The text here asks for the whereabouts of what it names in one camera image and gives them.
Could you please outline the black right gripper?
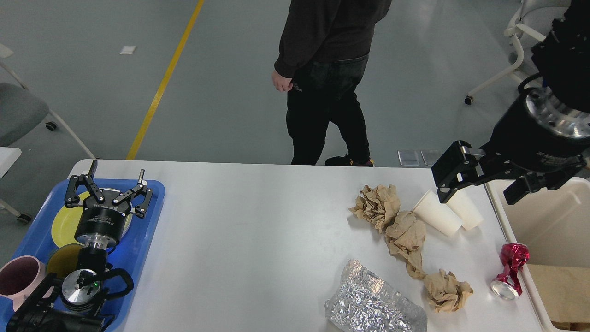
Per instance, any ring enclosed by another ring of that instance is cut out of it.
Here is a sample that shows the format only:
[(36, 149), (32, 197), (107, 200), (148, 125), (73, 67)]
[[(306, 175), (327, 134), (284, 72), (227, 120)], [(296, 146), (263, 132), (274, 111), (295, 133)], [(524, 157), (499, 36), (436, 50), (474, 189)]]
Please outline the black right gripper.
[(468, 186), (514, 175), (503, 191), (509, 205), (540, 189), (560, 189), (588, 165), (589, 111), (569, 107), (550, 88), (529, 88), (495, 125), (485, 145), (458, 140), (432, 174), (440, 203)]

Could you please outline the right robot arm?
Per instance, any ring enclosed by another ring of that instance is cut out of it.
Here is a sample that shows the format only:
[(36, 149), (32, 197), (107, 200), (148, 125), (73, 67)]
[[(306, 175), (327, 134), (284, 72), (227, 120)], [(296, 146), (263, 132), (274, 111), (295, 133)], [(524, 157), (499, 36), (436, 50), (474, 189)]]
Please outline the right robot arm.
[(567, 6), (547, 36), (516, 23), (507, 33), (515, 45), (518, 32), (538, 40), (532, 47), (537, 74), (519, 86), (519, 96), (495, 125), (485, 145), (453, 142), (432, 166), (440, 202), (460, 189), (495, 179), (510, 179), (508, 204), (542, 188), (562, 187), (586, 166), (589, 148), (589, 2)]

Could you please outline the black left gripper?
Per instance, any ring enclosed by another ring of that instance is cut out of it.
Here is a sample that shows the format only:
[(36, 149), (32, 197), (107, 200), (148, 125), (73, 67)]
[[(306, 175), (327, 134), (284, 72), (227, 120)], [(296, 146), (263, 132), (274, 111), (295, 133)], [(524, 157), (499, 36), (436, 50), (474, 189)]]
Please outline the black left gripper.
[[(97, 166), (98, 160), (93, 160), (87, 174), (70, 177), (65, 193), (65, 206), (66, 208), (80, 206), (77, 188), (84, 185), (90, 195), (82, 201), (83, 210), (74, 233), (74, 239), (78, 243), (87, 244), (99, 236), (108, 240), (107, 247), (116, 247), (120, 244), (124, 231), (125, 213), (133, 214), (140, 219), (145, 218), (153, 196), (153, 189), (149, 188), (148, 182), (144, 180), (144, 169), (140, 170), (137, 185), (122, 194), (116, 189), (99, 189), (94, 182)], [(144, 198), (133, 208), (131, 202), (137, 196)]]

